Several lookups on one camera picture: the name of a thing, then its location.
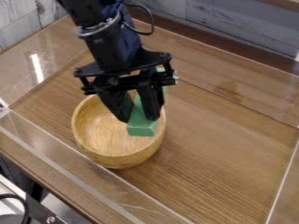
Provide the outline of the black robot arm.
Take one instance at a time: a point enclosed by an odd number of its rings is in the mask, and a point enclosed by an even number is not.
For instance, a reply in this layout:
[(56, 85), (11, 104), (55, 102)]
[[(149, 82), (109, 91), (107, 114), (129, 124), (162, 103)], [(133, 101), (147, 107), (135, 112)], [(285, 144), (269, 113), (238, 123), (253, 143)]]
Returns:
[(75, 70), (87, 95), (98, 95), (117, 119), (126, 123), (141, 95), (145, 116), (155, 121), (165, 105), (163, 87), (177, 82), (173, 55), (145, 49), (125, 0), (58, 0), (94, 62)]

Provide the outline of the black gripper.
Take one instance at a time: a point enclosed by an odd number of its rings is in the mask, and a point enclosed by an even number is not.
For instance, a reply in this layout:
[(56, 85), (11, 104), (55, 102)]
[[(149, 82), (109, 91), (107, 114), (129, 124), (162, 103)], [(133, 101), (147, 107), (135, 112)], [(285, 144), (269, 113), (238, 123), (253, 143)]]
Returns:
[(170, 64), (171, 54), (151, 52), (142, 47), (130, 22), (130, 15), (117, 11), (98, 25), (77, 27), (78, 36), (86, 41), (95, 59), (94, 63), (75, 72), (83, 83), (82, 90), (86, 95), (106, 90), (98, 93), (99, 98), (123, 123), (129, 123), (135, 104), (130, 93), (122, 90), (135, 89), (142, 81), (139, 76), (127, 77), (127, 74), (137, 70), (153, 72), (150, 82), (154, 85), (138, 87), (145, 115), (150, 121), (157, 121), (161, 117), (165, 105), (162, 86), (177, 83), (177, 73)]

